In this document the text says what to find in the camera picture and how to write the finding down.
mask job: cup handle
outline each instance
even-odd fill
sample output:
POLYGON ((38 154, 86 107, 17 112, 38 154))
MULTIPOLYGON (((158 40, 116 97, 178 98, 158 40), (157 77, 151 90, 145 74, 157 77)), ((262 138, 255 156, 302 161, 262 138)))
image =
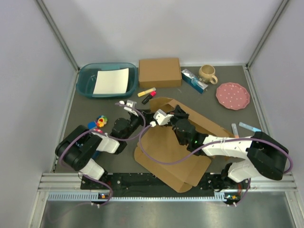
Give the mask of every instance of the cup handle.
POLYGON ((210 82, 212 84, 216 84, 218 82, 218 78, 215 75, 212 75, 210 82))

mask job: metal frame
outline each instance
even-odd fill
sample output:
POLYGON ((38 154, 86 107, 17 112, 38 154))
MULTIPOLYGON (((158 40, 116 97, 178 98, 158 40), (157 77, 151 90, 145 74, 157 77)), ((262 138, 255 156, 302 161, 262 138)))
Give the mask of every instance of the metal frame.
POLYGON ((46 5, 44 4, 43 0, 35 0, 35 2, 37 3, 37 5, 38 5, 40 11, 42 12, 43 16, 45 17, 45 19, 47 20, 51 30, 54 32, 54 35, 55 35, 56 39, 58 40, 59 45, 62 47, 66 57, 71 62, 74 69, 76 71, 79 71, 80 68, 79 68, 76 60, 74 59, 70 49, 68 48, 65 40, 63 39, 56 23, 54 22, 51 14, 49 13, 49 11, 48 11, 46 5))
MULTIPOLYGON (((78 175, 77 173, 43 173, 40 184, 38 187, 35 204, 32 211, 32 216, 30 220, 29 227, 40 227, 42 216, 46 207, 46 202, 48 200, 48 196, 50 192, 99 192, 99 193, 109 193, 109 190, 81 190, 81 178, 82 175, 78 175)), ((273 192, 280 191, 285 192, 286 197, 291 208, 292 215, 294 217, 296 224, 304 224, 301 223, 303 216, 301 216, 300 206, 297 201, 297 188, 295 184, 295 180, 292 174, 286 174, 283 176, 281 181, 269 180, 265 177, 256 177, 252 178, 251 188, 249 192, 254 191, 262 191, 262 192, 273 192)), ((223 190, 222 192, 232 192, 233 190, 223 190)), ((128 198, 125 197, 121 201, 208 201, 208 199, 196 199, 196 198, 187 198, 182 199, 180 197, 177 198, 168 198, 168 199, 138 199, 138 198, 128 198)))
MULTIPOLYGON (((71 62, 74 69, 79 72, 79 66, 75 61, 71 51, 69 50, 66 42, 64 41, 58 27, 56 26, 54 20, 52 19, 46 5, 44 4, 43 0, 35 0, 39 9, 43 13, 44 17, 46 18, 48 24, 50 25, 51 30, 54 32, 55 37, 57 38, 59 45, 62 47, 64 53, 66 54, 67 58, 71 62)), ((271 20, 269 26, 267 27, 265 33, 263 34, 261 40, 259 41, 255 51, 253 52, 249 62, 246 65, 242 65, 246 79, 249 85, 250 92, 252 94, 252 98, 254 101, 254 105, 257 111, 257 115, 261 124, 261 127, 264 132, 267 134, 271 134, 271 131, 267 124, 267 119, 265 117, 265 112, 263 112, 263 107, 261 105, 261 99, 258 96, 258 93, 255 89, 255 82, 252 78, 250 73, 250 67, 254 63, 258 53, 260 52, 261 48, 263 47, 265 41, 271 34, 273 27, 278 22, 279 18, 282 16, 282 13, 286 9, 289 0, 282 0, 278 10, 276 11, 273 19, 271 20)), ((77 81, 78 74, 75 77, 75 81, 73 82, 73 87, 71 88, 70 92, 70 99, 66 107, 66 116, 62 123, 62 131, 58 141, 61 141, 64 137, 64 132, 69 116, 69 112, 71 109, 71 105, 73 102, 73 97, 75 93, 75 85, 77 81)), ((52 172, 55 171, 55 167, 57 164, 57 157, 55 157, 52 172)), ((46 202, 48 199, 48 195, 50 191, 59 191, 59 192, 94 192, 94 190, 81 190, 80 189, 81 180, 77 173, 44 173, 41 177, 41 181, 38 187, 33 211, 30 217, 30 223, 28 227, 30 228, 38 228, 41 225, 42 216, 45 210, 46 202)), ((304 216, 303 216, 303 206, 301 199, 299 197, 299 193, 297 191, 297 187, 294 181, 292 174, 284 175, 282 181, 273 181, 263 177, 253 178, 251 182, 251 189, 250 192, 253 191, 283 191, 286 194, 286 198, 294 218, 294 222, 298 228, 304 228, 304 216)))
POLYGON ((276 23, 278 22, 279 18, 281 17, 282 13, 284 12, 284 10, 286 9, 288 3, 290 0, 282 0, 279 8, 277 9, 277 11, 275 12, 274 17, 272 18, 271 22, 269 23, 266 31, 264 32, 264 34, 262 35, 262 38, 260 39, 256 49, 254 50, 254 52, 252 53, 249 62, 247 64, 247 67, 251 67, 252 64, 254 63, 255 59, 257 58, 258 53, 261 51, 261 48, 264 46, 265 41, 267 40, 267 38, 269 37, 272 29, 274 28, 274 26, 276 25, 276 23))

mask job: red marker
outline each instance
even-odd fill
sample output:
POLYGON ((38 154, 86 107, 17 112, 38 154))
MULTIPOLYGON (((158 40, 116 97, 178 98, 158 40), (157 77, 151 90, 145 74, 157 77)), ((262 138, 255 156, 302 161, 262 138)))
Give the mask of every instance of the red marker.
POLYGON ((142 103, 145 105, 145 104, 148 103, 148 101, 149 101, 152 97, 154 97, 155 95, 156 95, 156 92, 155 92, 155 91, 151 92, 149 95, 146 96, 146 98, 142 101, 142 103))

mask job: small toy figure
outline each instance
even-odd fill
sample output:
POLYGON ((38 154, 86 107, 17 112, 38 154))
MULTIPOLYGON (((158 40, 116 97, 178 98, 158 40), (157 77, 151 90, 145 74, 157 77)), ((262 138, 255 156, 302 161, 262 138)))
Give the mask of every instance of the small toy figure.
POLYGON ((106 125, 108 119, 104 116, 104 115, 100 115, 97 119, 96 119, 96 126, 97 127, 103 127, 106 125))

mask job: yellow marker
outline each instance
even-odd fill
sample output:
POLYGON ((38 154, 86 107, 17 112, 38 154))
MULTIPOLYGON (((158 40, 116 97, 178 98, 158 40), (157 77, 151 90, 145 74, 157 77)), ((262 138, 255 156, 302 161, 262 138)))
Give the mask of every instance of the yellow marker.
POLYGON ((145 96, 146 94, 149 94, 149 93, 151 93, 151 92, 153 92, 153 91, 156 91, 156 88, 155 88, 155 87, 152 88, 152 89, 148 89, 148 90, 146 90, 146 91, 140 92, 140 93, 138 93, 137 95, 138 95, 138 97, 141 97, 141 96, 145 96))

